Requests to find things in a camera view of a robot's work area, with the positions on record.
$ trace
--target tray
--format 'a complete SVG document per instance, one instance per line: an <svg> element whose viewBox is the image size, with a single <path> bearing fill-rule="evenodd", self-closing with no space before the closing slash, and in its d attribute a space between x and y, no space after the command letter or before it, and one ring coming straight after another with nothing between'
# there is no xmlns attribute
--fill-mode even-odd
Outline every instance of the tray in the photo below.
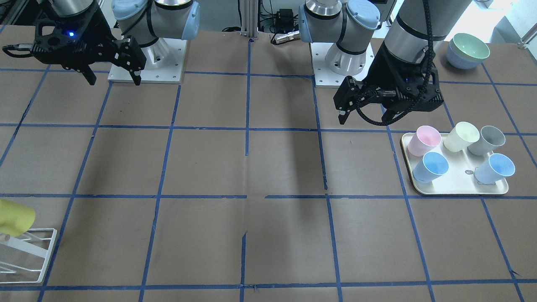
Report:
<svg viewBox="0 0 537 302"><path fill-rule="evenodd" d="M444 147L444 138L447 133L442 133L442 142L432 149L446 157L449 170L446 174L438 177L430 183L421 183L412 177L412 170L422 159L407 151L407 146L415 133L406 133L401 138L401 149L414 188L424 195L502 195L509 191L506 179L497 181L495 184L482 184L474 177L477 167L490 156L489 152L483 156L477 156L464 149L459 152L451 152Z"/></svg>

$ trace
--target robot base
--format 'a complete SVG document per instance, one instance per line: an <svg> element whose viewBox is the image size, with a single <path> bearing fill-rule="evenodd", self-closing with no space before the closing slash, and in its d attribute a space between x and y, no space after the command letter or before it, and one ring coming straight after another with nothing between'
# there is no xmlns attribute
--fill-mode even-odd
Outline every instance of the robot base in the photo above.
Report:
<svg viewBox="0 0 537 302"><path fill-rule="evenodd" d="M326 64L324 58L333 43L310 43L311 45L311 62L313 64L313 72L315 74L315 87L318 88L339 88L345 76L338 75ZM364 68L359 74L352 75L356 80L361 81L367 76L367 71L373 63L373 49L371 44L366 50L367 61Z"/></svg>
<svg viewBox="0 0 537 302"><path fill-rule="evenodd" d="M158 68L151 68L148 60L142 70L142 83L180 84L186 55L186 40L164 39L170 47L170 53L159 62ZM115 65L110 69L108 80L119 83L132 83L129 72Z"/></svg>

